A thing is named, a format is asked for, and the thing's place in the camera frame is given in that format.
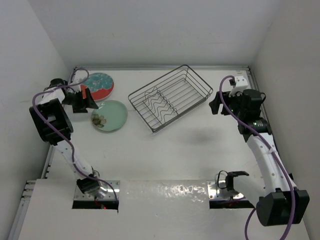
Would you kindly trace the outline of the green flower plate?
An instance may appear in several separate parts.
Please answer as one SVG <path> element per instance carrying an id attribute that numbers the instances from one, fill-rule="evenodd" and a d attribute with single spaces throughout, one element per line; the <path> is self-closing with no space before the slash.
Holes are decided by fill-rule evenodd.
<path id="1" fill-rule="evenodd" d="M 117 100 L 100 102 L 91 114 L 93 126 L 102 132 L 114 132 L 122 128 L 128 119 L 126 106 Z"/>

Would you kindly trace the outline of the red and teal plate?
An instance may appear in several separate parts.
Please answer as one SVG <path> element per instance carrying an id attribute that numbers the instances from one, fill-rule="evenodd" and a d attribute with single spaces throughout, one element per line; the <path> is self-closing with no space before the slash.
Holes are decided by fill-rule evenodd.
<path id="1" fill-rule="evenodd" d="M 85 89 L 89 89 L 95 102 L 107 98 L 112 93 L 114 86 L 112 77 L 102 72 L 90 74 L 88 79 L 80 85 L 83 98 L 86 98 Z"/>

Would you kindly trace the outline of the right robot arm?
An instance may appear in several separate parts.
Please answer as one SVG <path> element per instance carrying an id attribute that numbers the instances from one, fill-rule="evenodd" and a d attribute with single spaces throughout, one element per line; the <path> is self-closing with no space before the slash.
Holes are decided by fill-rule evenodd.
<path id="1" fill-rule="evenodd" d="M 279 157 L 269 123 L 261 117 L 266 96 L 254 89 L 218 91 L 209 103 L 212 114 L 237 117 L 238 131 L 252 151 L 260 169 L 264 187 L 253 186 L 249 173 L 229 171 L 224 189 L 240 192 L 255 206 L 259 222 L 265 226 L 299 224 L 310 201 L 306 190 L 299 190 Z"/>

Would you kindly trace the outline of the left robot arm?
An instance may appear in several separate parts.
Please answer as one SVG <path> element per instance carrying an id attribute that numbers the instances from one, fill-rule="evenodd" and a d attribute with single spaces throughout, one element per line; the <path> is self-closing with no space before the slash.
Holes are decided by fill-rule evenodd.
<path id="1" fill-rule="evenodd" d="M 87 87 L 75 90 L 67 81 L 55 78 L 43 92 L 33 97 L 29 112 L 40 138 L 60 152 L 72 169 L 81 193 L 94 195 L 101 187 L 99 175 L 71 143 L 74 129 L 64 105 L 72 106 L 74 113 L 98 108 Z"/>

